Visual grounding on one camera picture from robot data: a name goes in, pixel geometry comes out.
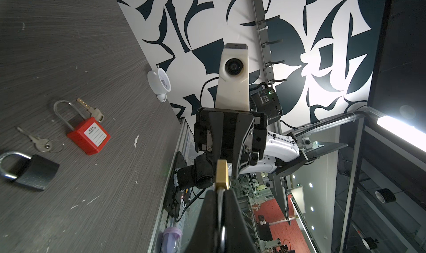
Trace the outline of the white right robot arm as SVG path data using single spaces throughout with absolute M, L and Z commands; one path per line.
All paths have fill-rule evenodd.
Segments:
M 173 184 L 178 190 L 214 184 L 217 161 L 225 160 L 228 175 L 268 173 L 288 176 L 321 156 L 347 147 L 346 143 L 313 142 L 308 137 L 279 135 L 267 129 L 270 117 L 279 117 L 281 105 L 273 88 L 264 83 L 250 96 L 250 111 L 199 108 L 195 123 L 194 164 L 177 168 Z

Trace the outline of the red padlock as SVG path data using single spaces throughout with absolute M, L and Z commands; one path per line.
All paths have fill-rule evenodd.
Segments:
M 77 126 L 71 125 L 59 112 L 60 104 L 68 104 L 82 118 Z M 55 115 L 66 124 L 70 132 L 67 137 L 76 144 L 86 155 L 94 155 L 100 153 L 107 142 L 111 139 L 110 134 L 100 125 L 94 118 L 86 118 L 76 106 L 65 100 L 56 101 L 53 105 Z

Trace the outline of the silver key with ring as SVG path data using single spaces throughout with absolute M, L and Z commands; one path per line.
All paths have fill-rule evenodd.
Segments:
M 17 126 L 16 129 L 26 135 L 30 141 L 34 144 L 34 147 L 42 153 L 60 153 L 65 145 L 64 143 L 62 143 L 61 141 L 57 140 L 57 139 L 46 139 L 46 138 L 41 138 L 39 136 L 36 136 L 34 134 L 32 134 L 31 132 Z

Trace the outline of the brass key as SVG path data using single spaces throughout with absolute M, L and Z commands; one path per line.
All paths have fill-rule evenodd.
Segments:
M 91 107 L 85 101 L 83 101 L 81 98 L 77 98 L 77 102 L 80 105 L 82 105 L 91 114 L 91 117 L 95 118 L 96 121 L 98 121 L 100 123 L 103 122 L 104 114 L 101 112 L 100 109 Z

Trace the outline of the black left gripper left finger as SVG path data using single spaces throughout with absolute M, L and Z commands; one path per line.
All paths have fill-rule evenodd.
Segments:
M 187 253 L 215 253 L 217 251 L 217 195 L 207 191 L 193 235 L 186 248 Z

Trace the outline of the black padlock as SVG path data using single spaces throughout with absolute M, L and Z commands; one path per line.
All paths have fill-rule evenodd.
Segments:
M 12 155 L 26 159 L 21 175 L 7 172 L 3 168 L 3 161 Z M 1 177 L 20 186 L 36 191 L 45 191 L 50 182 L 56 176 L 60 168 L 58 163 L 46 159 L 40 155 L 28 155 L 21 152 L 6 152 L 1 154 Z

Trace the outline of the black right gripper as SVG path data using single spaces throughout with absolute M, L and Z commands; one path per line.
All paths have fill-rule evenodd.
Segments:
M 201 107 L 196 113 L 196 150 L 207 159 L 231 164 L 230 176 L 237 179 L 243 169 L 264 157 L 268 116 L 262 112 Z

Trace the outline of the brass padlock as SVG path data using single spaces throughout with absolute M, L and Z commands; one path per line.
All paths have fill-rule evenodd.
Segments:
M 229 170 L 226 160 L 218 160 L 216 168 L 216 199 L 217 199 L 217 253 L 225 252 L 225 238 L 226 238 L 226 227 L 225 227 L 225 209 L 224 209 L 224 196 L 229 190 Z

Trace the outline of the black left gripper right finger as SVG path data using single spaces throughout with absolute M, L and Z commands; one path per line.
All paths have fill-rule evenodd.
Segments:
M 235 192 L 230 189 L 223 195 L 222 210 L 223 253 L 257 253 L 241 214 Z

